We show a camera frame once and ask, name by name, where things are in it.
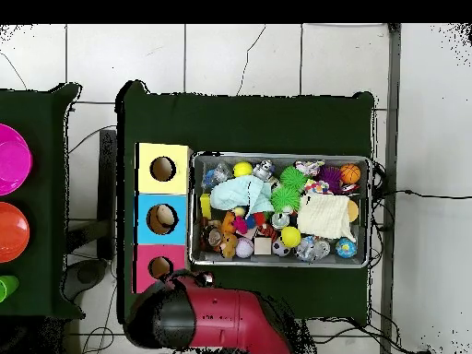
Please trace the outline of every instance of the dark green table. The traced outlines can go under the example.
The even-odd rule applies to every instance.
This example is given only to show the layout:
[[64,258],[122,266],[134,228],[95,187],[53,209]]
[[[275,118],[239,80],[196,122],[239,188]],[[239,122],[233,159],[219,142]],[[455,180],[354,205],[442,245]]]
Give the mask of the dark green table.
[[[118,115],[118,257],[120,323],[136,299],[131,292],[135,143],[188,145],[192,150],[371,155],[373,96],[217,97],[155,95],[128,82]],[[284,298],[297,317],[367,320],[368,269],[205,266],[218,286]]]
[[18,130],[33,155],[31,173],[14,193],[0,201],[19,208],[29,221],[30,238],[17,259],[0,264],[0,275],[19,278],[18,290],[0,304],[0,315],[78,318],[80,309],[62,297],[65,265],[66,133],[70,103],[78,84],[51,91],[0,89],[0,123]]

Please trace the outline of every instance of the yellow square block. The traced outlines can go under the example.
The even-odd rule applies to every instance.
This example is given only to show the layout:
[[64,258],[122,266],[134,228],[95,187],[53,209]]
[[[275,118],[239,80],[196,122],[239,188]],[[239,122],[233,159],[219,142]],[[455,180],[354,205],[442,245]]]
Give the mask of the yellow square block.
[[[139,193],[186,195],[188,191],[188,162],[192,150],[188,146],[139,143],[137,190]],[[157,178],[153,167],[164,162],[171,175]]]

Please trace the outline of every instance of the blue ball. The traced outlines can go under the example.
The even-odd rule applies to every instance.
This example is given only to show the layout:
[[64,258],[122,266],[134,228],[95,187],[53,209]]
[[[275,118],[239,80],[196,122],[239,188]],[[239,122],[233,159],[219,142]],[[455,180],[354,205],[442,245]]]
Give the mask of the blue ball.
[[350,258],[354,256],[358,251],[358,246],[355,242],[350,241],[348,238],[341,238],[336,244],[336,252],[342,258]]
[[254,218],[254,215],[250,215],[247,219],[246,219],[246,225],[247,225],[247,229],[250,230],[251,228],[254,228],[255,227],[255,218]]

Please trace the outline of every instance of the orange basketball toy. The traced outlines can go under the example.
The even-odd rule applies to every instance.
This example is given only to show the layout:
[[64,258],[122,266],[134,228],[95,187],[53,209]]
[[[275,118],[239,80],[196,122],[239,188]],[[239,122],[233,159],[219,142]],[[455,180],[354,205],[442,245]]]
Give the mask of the orange basketball toy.
[[355,164],[345,164],[340,170],[343,183],[353,184],[360,179],[360,169]]

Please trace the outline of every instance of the purple toy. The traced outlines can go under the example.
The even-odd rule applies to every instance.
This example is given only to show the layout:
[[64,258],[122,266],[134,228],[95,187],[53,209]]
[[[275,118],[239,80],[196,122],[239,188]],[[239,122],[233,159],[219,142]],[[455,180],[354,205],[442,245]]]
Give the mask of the purple toy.
[[341,170],[336,167],[323,166],[320,170],[319,180],[325,181],[329,184],[329,191],[334,195],[341,193],[340,182],[341,182]]

